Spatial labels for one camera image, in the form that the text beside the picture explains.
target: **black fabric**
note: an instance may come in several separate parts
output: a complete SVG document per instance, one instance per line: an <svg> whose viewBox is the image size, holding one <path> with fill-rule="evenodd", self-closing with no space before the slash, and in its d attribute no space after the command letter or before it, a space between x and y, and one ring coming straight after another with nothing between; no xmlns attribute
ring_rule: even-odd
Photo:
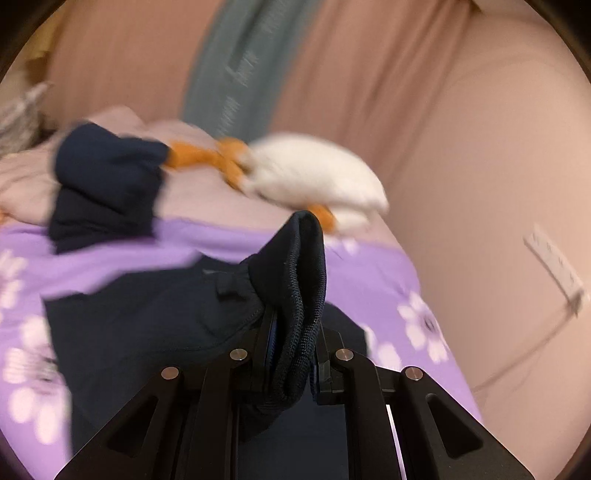
<svg viewBox="0 0 591 480"><path fill-rule="evenodd" d="M341 310L324 306L322 325L345 347L367 355L365 332ZM348 480L343 406L318 406L307 387L301 400L238 449L238 480Z"/></svg>
<svg viewBox="0 0 591 480"><path fill-rule="evenodd" d="M281 326L270 415L299 400L326 287L316 217L293 214L259 253L231 271L212 269L212 262L125 274L97 293L45 302L72 392L75 451L89 440L89 425L96 433L160 368L205 364L239 346L267 305L276 307Z"/></svg>
<svg viewBox="0 0 591 480"><path fill-rule="evenodd" d="M93 123L72 130L56 154L61 189L48 229L56 253L151 236L167 156L161 142L119 138Z"/></svg>

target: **gray-green towel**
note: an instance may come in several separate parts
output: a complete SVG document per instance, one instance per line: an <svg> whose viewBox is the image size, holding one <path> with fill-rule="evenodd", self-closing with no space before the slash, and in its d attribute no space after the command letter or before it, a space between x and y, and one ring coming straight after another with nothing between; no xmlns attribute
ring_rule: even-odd
<svg viewBox="0 0 591 480"><path fill-rule="evenodd" d="M226 0L197 59L183 120L215 138L265 135L320 0Z"/></svg>

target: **purple floral fabric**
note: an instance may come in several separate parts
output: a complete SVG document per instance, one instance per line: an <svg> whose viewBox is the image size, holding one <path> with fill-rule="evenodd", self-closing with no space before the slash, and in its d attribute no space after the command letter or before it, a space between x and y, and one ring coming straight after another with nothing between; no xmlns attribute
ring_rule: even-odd
<svg viewBox="0 0 591 480"><path fill-rule="evenodd" d="M90 293L125 272L181 267L201 254L238 262L272 235L184 220L159 220L155 231L155 239L59 256L41 227L0 232L0 430L35 480L53 479L70 458L69 392L41 299ZM480 419L404 252L330 237L325 246L327 301L364 328L372 360L394 370L421 367Z"/></svg>

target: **black metal bracket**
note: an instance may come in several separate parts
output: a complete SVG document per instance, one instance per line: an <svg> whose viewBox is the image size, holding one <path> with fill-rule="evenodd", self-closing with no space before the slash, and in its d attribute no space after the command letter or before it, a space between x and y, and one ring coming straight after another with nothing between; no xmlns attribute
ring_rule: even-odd
<svg viewBox="0 0 591 480"><path fill-rule="evenodd" d="M234 480L240 404L268 383L272 311L241 349L209 365L164 368L66 465L56 480ZM321 330L313 365L319 405L344 404L349 478L532 480L533 476L423 370L376 367Z"/></svg>

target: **white power strip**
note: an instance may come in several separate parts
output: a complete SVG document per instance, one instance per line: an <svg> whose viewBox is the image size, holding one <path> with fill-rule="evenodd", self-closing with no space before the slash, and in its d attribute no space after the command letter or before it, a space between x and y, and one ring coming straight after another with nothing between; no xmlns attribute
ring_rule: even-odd
<svg viewBox="0 0 591 480"><path fill-rule="evenodd" d="M534 231L524 238L525 244L544 264L566 296L575 314L579 314L589 302L589 293L563 253L548 238L542 229L534 226Z"/></svg>

